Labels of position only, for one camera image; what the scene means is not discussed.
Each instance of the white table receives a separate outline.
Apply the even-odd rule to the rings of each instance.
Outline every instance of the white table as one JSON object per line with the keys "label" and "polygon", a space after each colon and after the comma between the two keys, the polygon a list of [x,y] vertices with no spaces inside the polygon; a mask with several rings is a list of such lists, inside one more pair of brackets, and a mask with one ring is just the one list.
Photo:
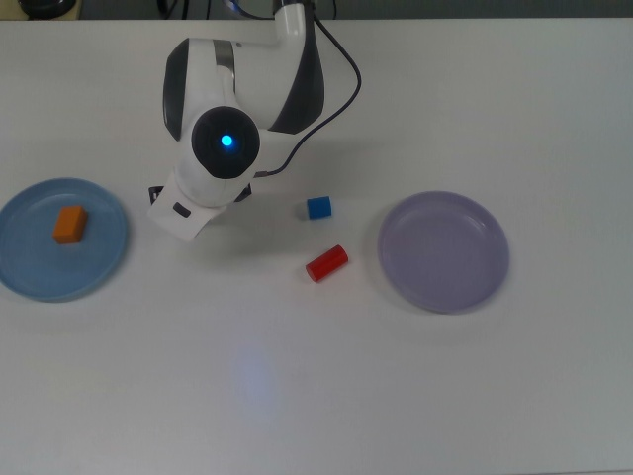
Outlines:
{"label": "white table", "polygon": [[[81,300],[0,289],[0,473],[633,468],[633,22],[330,25],[358,101],[189,245],[145,216],[176,161],[165,59],[270,26],[0,25],[0,203],[76,176],[131,226]],[[354,76],[319,47],[329,113]],[[413,307],[377,261],[388,210],[433,189],[509,239],[507,281],[467,315]],[[333,218],[301,219],[320,195]],[[303,266],[337,243],[351,263],[312,283]]]}

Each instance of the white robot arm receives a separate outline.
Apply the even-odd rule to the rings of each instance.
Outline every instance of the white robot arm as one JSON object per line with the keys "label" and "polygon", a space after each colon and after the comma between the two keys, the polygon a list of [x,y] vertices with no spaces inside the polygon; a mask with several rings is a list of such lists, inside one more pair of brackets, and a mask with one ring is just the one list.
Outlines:
{"label": "white robot arm", "polygon": [[181,153],[148,214],[184,240],[255,176],[260,131],[297,134],[322,112],[312,1],[275,0],[274,13],[274,45],[188,39],[167,59],[163,115]]}

